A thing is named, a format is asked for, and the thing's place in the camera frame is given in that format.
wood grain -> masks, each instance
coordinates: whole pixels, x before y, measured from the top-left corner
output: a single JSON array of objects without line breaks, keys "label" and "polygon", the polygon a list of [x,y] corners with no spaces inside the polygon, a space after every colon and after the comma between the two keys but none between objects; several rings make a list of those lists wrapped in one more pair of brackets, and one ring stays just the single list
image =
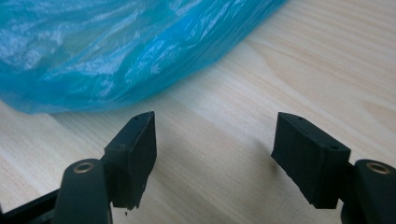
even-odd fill
[{"label": "wood grain", "polygon": [[24,115],[0,104],[0,203],[59,188],[154,110],[158,159],[141,207],[115,223],[340,223],[271,159],[276,114],[303,116],[353,151],[396,166],[396,2],[289,1],[217,64],[137,105]]}]

metal rivet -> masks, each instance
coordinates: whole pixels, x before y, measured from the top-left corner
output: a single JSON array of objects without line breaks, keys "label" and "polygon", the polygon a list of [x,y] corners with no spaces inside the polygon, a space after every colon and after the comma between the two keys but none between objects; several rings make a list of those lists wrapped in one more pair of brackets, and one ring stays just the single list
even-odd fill
[{"label": "metal rivet", "polygon": [[83,162],[79,165],[77,165],[73,171],[77,174],[83,174],[89,172],[91,169],[93,169],[93,163],[91,162]]},{"label": "metal rivet", "polygon": [[384,165],[382,165],[382,164],[380,164],[380,163],[376,163],[376,162],[367,162],[367,163],[366,163],[366,166],[367,166],[370,170],[372,170],[372,171],[374,171],[374,172],[376,172],[376,173],[379,173],[379,174],[381,174],[381,175],[388,175],[388,174],[390,174],[390,169],[388,169],[388,167],[386,167],[386,166],[384,166]]}]

black plastic part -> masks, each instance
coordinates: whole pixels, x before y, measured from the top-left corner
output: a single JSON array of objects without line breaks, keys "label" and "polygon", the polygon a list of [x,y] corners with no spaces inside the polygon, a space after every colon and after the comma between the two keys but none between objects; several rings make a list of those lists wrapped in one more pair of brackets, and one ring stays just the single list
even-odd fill
[{"label": "black plastic part", "polygon": [[367,223],[396,223],[396,170],[393,167],[380,161],[357,161],[353,185]]},{"label": "black plastic part", "polygon": [[64,171],[52,223],[111,223],[108,205],[103,163],[96,159],[78,161]]},{"label": "black plastic part", "polygon": [[52,220],[58,190],[37,198],[21,207],[15,208],[5,214],[1,213],[0,223],[21,224],[41,223],[46,224]]},{"label": "black plastic part", "polygon": [[114,207],[139,207],[157,158],[154,112],[132,118],[105,148],[109,199]]},{"label": "black plastic part", "polygon": [[316,208],[335,208],[350,149],[301,117],[278,113],[272,157]]}]

light wood surface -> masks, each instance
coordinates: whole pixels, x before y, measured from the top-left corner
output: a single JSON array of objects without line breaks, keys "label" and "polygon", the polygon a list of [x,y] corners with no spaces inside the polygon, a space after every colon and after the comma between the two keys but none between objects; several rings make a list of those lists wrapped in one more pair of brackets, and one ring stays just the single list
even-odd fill
[{"label": "light wood surface", "polygon": [[219,63],[137,105],[25,115],[0,104],[0,203],[59,188],[100,158],[134,115],[154,110],[158,158],[141,207],[115,223],[340,223],[271,159],[279,111],[396,166],[396,1],[292,0]]}]

plastic bag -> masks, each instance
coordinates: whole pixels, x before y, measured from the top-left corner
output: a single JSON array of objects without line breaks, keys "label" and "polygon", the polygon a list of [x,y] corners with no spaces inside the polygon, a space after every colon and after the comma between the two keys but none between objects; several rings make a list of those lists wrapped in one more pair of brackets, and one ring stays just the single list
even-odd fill
[{"label": "plastic bag", "polygon": [[7,0],[0,98],[26,113],[108,110],[212,64],[284,0]]}]

